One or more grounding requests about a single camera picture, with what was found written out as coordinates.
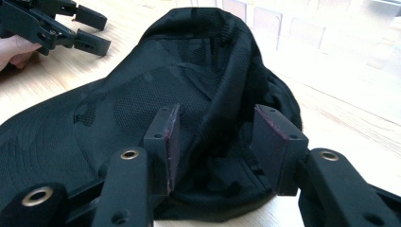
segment hole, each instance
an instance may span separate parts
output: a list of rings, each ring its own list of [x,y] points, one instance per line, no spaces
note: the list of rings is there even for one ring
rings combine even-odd
[[[45,41],[45,40],[46,40],[46,36],[45,36],[43,33],[41,33],[41,32],[39,32],[39,33],[37,34],[37,36],[38,36],[38,38],[39,38],[40,40],[42,40],[42,41]]]
[[[384,225],[384,221],[381,217],[371,214],[371,213],[364,213],[363,217],[371,222],[373,225],[377,225],[377,226],[383,226]]]
[[[41,187],[28,193],[22,200],[23,206],[36,206],[47,201],[53,194],[50,187]]]
[[[130,212],[128,210],[121,210],[114,213],[112,216],[112,224],[122,225],[130,219]]]
[[[330,151],[322,151],[320,152],[320,155],[322,158],[328,161],[338,161],[339,156],[337,156],[335,153],[332,153]]]
[[[45,195],[46,195],[46,193],[43,192],[43,191],[41,191],[41,192],[38,192],[38,193],[32,195],[32,196],[30,197],[30,199],[31,199],[32,201],[38,201],[38,200],[40,200],[41,198],[43,198]]]
[[[125,160],[134,159],[138,157],[139,151],[136,150],[127,150],[121,154],[121,158]]]

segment black fabric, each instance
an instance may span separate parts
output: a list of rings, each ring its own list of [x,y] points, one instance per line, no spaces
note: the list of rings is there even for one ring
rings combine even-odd
[[[173,9],[105,79],[56,96],[0,127],[0,208],[37,183],[68,191],[98,178],[111,154],[140,145],[161,107],[181,103],[181,157],[161,219],[222,221],[271,197],[249,145],[253,107],[301,128],[291,91],[266,69],[246,25],[220,9]]]

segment human hand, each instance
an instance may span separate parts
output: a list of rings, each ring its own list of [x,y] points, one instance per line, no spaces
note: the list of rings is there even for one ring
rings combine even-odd
[[[2,71],[8,63],[15,67],[24,68],[33,51],[40,48],[40,44],[33,44],[30,41],[14,35],[6,39],[0,39],[0,71]]]

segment finger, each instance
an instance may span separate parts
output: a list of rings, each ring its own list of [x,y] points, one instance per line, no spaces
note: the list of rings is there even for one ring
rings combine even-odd
[[[21,38],[20,36],[14,35],[10,38],[2,39],[1,42],[1,52],[3,56],[10,56],[11,58],[18,54],[23,54],[26,52],[32,52],[41,47],[40,44],[33,44],[30,41]]]
[[[9,61],[11,64],[15,65],[18,69],[23,69],[28,63],[32,56],[32,52],[19,54],[11,58]]]
[[[9,60],[9,62],[11,64],[17,65],[17,64],[19,64],[21,62],[28,61],[31,56],[32,56],[32,52],[24,53],[24,54],[18,54],[18,55],[15,55],[14,57],[12,57]]]

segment metal grommet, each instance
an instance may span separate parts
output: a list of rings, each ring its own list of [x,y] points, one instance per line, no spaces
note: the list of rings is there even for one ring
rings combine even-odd
[[[127,150],[121,154],[121,158],[125,160],[130,160],[138,157],[139,151],[137,150]]]
[[[321,151],[319,152],[319,154],[321,155],[322,158],[324,158],[325,160],[328,161],[338,161],[339,160],[339,156],[337,156],[335,153],[330,152],[330,151]]]
[[[53,189],[50,187],[40,187],[29,192],[23,199],[23,206],[36,206],[47,201],[53,194]]]

